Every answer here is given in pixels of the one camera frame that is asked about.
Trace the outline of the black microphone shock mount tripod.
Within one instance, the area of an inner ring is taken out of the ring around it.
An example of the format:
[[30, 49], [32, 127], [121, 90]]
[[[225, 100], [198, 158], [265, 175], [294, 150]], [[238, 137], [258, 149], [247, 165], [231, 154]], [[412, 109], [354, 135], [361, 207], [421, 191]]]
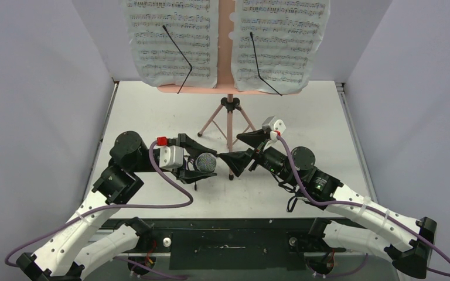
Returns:
[[185, 168], [183, 171], [182, 182], [184, 184], [194, 184], [194, 190], [197, 190], [197, 182], [210, 177], [210, 173], [201, 172], [194, 167], [194, 159], [190, 155], [184, 155]]

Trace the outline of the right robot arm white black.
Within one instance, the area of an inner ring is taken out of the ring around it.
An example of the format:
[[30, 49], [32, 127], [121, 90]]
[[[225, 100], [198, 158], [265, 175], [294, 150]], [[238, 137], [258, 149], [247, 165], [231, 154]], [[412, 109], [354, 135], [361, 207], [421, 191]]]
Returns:
[[297, 199], [358, 224], [350, 227], [322, 221], [313, 226], [308, 234], [313, 250], [322, 251], [327, 246], [354, 249], [385, 259], [401, 273], [416, 279], [425, 279], [432, 271], [429, 262], [435, 249], [435, 220], [407, 217], [359, 194], [318, 169], [310, 149], [290, 149], [278, 131], [255, 131], [238, 137], [250, 148], [219, 154], [235, 176], [260, 166], [280, 180], [280, 185], [294, 187]]

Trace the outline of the white sheet music paper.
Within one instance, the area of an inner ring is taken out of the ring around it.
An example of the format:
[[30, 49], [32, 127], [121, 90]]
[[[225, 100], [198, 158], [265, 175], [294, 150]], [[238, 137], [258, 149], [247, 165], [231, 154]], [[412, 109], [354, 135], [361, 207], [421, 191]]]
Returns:
[[120, 5], [132, 58], [144, 83], [216, 86], [218, 1], [136, 0]]
[[238, 91], [297, 94], [310, 80], [330, 1], [236, 1], [231, 73]]

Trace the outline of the pink perforated music stand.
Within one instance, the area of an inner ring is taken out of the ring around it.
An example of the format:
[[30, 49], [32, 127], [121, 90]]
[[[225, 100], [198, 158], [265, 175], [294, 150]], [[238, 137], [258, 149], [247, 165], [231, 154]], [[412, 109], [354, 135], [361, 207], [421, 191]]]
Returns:
[[[210, 124], [213, 124], [219, 132], [225, 137], [226, 148], [229, 152], [233, 151], [233, 145], [237, 142], [233, 132], [233, 114], [238, 111], [247, 123], [244, 132], [249, 129], [256, 130], [251, 119], [243, 110], [240, 99], [236, 94], [260, 94], [259, 91], [239, 91], [235, 87], [234, 77], [231, 71], [231, 58], [233, 49], [233, 40], [229, 37], [229, 33], [234, 30], [234, 23], [230, 19], [230, 15], [236, 11], [234, 1], [217, 1], [219, 4], [218, 31], [217, 31], [217, 83], [213, 88], [177, 86], [174, 84], [163, 85], [158, 90], [165, 93], [179, 92], [192, 94], [224, 94], [220, 100], [220, 104], [211, 114], [209, 119], [203, 125], [202, 129], [197, 133], [198, 137], [202, 137]], [[223, 131], [214, 120], [220, 111], [226, 111], [227, 125]]]

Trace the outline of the purple glitter microphone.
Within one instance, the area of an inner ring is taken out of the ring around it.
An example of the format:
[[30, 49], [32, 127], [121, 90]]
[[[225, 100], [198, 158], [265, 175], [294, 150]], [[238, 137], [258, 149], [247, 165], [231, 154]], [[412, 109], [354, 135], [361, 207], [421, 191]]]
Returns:
[[204, 152], [197, 156], [193, 165], [200, 172], [213, 173], [217, 166], [217, 159], [212, 153]]

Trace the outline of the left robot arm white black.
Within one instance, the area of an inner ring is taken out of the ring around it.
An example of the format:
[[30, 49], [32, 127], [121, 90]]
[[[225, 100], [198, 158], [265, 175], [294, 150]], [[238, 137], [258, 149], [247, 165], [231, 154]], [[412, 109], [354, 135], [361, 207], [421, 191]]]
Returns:
[[46, 243], [23, 253], [17, 267], [30, 280], [83, 280], [121, 253], [144, 252], [151, 246], [151, 227], [138, 217], [113, 233], [90, 243], [90, 238], [143, 186], [142, 172], [156, 172], [177, 190], [215, 176], [217, 152], [184, 133], [159, 137], [146, 145], [134, 131], [121, 133], [110, 150], [110, 161], [86, 199], [61, 227], [45, 235]]

